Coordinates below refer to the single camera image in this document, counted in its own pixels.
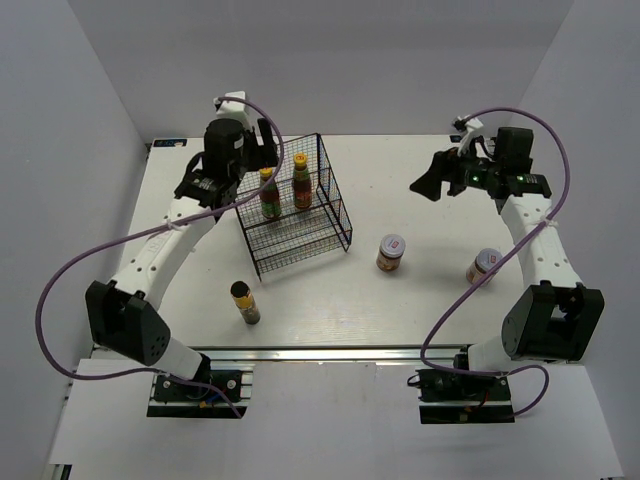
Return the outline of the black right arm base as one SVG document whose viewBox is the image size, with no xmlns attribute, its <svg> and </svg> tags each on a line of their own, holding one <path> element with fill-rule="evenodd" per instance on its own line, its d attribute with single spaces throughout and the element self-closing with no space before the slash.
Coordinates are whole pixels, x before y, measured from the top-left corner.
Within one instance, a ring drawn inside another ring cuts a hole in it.
<svg viewBox="0 0 640 480">
<path fill-rule="evenodd" d="M 511 391 L 505 377 L 458 375 L 421 369 L 407 379 L 407 386 L 418 390 L 422 424 L 515 422 Z"/>
</svg>

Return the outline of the red chili sauce bottle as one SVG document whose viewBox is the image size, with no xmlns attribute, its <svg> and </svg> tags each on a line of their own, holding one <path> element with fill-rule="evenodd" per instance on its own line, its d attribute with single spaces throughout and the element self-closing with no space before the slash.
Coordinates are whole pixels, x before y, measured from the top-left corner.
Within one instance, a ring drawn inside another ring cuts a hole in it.
<svg viewBox="0 0 640 480">
<path fill-rule="evenodd" d="M 308 170 L 308 157 L 305 153 L 294 155 L 294 170 L 292 177 L 294 205 L 300 210 L 311 207 L 311 177 Z"/>
</svg>

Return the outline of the green label sauce bottle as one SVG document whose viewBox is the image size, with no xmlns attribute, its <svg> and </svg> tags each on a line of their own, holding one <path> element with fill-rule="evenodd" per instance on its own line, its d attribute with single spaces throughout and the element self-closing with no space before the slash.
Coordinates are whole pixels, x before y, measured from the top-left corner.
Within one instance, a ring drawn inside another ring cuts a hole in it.
<svg viewBox="0 0 640 480">
<path fill-rule="evenodd" d="M 267 220 L 274 220 L 281 215 L 280 195 L 277 184 L 271 180 L 273 169 L 271 167 L 259 170 L 262 215 Z"/>
</svg>

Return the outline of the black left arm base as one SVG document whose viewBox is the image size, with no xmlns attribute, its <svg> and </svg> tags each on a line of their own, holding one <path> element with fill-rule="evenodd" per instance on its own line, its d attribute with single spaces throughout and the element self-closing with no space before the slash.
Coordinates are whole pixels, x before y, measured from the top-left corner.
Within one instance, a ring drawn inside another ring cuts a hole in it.
<svg viewBox="0 0 640 480">
<path fill-rule="evenodd" d="M 191 380 L 177 380 L 176 374 L 153 368 L 148 418 L 239 420 L 247 411 L 253 374 L 249 367 L 205 361 Z"/>
</svg>

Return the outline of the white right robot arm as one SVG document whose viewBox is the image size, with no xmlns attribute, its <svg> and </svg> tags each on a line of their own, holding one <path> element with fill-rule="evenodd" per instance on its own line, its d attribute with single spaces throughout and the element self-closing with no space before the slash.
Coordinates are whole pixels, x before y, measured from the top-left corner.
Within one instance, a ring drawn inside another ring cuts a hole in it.
<svg viewBox="0 0 640 480">
<path fill-rule="evenodd" d="M 456 127 L 463 134 L 459 145 L 435 153 L 410 189 L 432 201 L 440 199 L 443 183 L 450 185 L 450 196 L 468 188 L 487 192 L 517 249 L 524 286 L 500 334 L 470 346 L 466 364 L 451 374 L 453 390 L 472 399 L 486 389 L 487 375 L 512 371 L 521 362 L 580 361 L 605 301 L 600 290 L 584 285 L 562 246 L 548 181 L 531 171 L 532 130 L 501 127 L 493 152 L 479 155 L 480 123 L 457 121 Z"/>
</svg>

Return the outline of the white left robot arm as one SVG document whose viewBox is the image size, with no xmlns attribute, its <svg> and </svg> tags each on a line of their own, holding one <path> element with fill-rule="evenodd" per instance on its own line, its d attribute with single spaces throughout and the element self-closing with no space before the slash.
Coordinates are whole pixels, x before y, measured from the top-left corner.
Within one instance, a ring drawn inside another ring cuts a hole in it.
<svg viewBox="0 0 640 480">
<path fill-rule="evenodd" d="M 211 121 L 204 149 L 194 155 L 174 191 L 163 231 L 147 236 L 129 264 L 85 293 L 94 342 L 141 365 L 177 377 L 188 398 L 211 387 L 209 359 L 176 340 L 159 307 L 174 276 L 200 239 L 232 208 L 248 172 L 276 166 L 269 122 L 256 127 L 220 118 Z"/>
</svg>

